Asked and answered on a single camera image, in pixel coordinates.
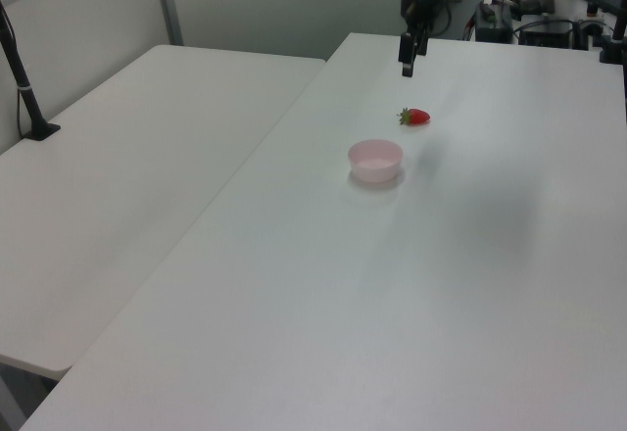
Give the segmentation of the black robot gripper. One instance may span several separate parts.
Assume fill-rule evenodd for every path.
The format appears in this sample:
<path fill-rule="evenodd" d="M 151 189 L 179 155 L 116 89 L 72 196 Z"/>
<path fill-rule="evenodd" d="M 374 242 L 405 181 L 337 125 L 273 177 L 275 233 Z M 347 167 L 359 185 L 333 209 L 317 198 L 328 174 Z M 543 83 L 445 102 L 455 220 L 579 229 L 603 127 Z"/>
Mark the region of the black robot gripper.
<path fill-rule="evenodd" d="M 415 60 L 415 39 L 413 33 L 424 31 L 432 26 L 437 17 L 437 0 L 401 0 L 401 17 L 405 20 L 407 32 L 400 36 L 398 61 L 402 65 L 404 77 L 413 76 Z M 416 38 L 416 54 L 427 53 L 428 35 Z"/>

